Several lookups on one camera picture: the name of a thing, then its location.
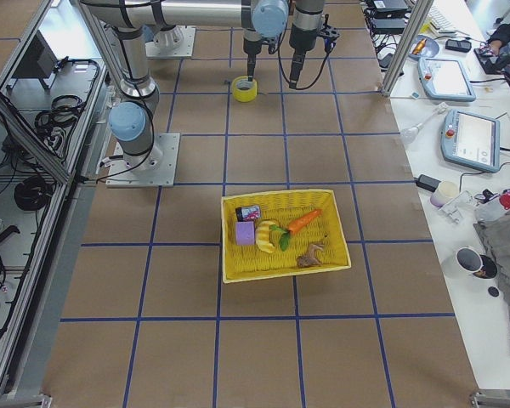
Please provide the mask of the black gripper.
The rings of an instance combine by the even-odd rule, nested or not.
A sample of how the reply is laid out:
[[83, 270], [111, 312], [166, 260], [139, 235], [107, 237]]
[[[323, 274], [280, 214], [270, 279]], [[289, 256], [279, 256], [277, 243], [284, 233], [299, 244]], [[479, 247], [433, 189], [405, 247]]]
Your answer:
[[293, 48], [294, 53], [292, 57], [290, 75], [289, 75], [289, 88], [296, 89], [298, 80], [303, 69], [303, 62], [305, 55], [315, 47], [316, 39], [322, 38], [325, 46], [326, 55], [330, 54], [339, 38], [338, 30], [330, 25], [324, 25], [322, 28], [305, 31], [297, 28], [295, 25], [292, 27], [289, 44]]
[[247, 54], [246, 76], [249, 82], [254, 79], [254, 72], [257, 63], [257, 55], [262, 51], [263, 46], [268, 47], [268, 54], [272, 55], [276, 52], [278, 38], [261, 38], [258, 40], [249, 40], [243, 38], [243, 51]]

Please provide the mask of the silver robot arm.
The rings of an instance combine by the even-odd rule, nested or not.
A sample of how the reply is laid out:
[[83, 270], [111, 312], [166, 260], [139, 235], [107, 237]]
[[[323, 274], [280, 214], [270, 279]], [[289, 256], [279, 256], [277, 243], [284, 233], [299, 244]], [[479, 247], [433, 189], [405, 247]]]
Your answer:
[[91, 17], [109, 26], [116, 39], [121, 69], [118, 87], [125, 100], [110, 113], [112, 134], [122, 148], [128, 172], [142, 172], [160, 163], [152, 125], [157, 85], [149, 72], [144, 28], [159, 33], [179, 26], [240, 27], [248, 34], [248, 74], [254, 72], [259, 44], [277, 38], [286, 28], [286, 1], [81, 1]]
[[288, 73], [282, 76], [290, 89], [297, 89], [306, 55], [321, 38], [330, 54], [339, 38], [323, 14], [323, 1], [151, 1], [140, 14], [144, 25], [159, 28], [178, 25], [228, 26], [244, 30], [247, 56], [246, 79], [254, 82], [258, 54], [264, 43], [271, 54], [281, 51], [289, 36], [293, 50]]

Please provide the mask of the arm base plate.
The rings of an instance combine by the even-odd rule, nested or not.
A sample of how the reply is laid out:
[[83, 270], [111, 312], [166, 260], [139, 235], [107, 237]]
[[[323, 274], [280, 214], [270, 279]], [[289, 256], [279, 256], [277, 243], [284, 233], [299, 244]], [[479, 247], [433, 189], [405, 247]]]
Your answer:
[[190, 59], [193, 55], [196, 29], [194, 26], [176, 25], [171, 30], [143, 29], [146, 54], [153, 60]]
[[144, 161], [126, 155], [110, 165], [111, 176], [105, 179], [110, 187], [172, 187], [179, 154], [179, 133], [157, 133], [153, 149]]

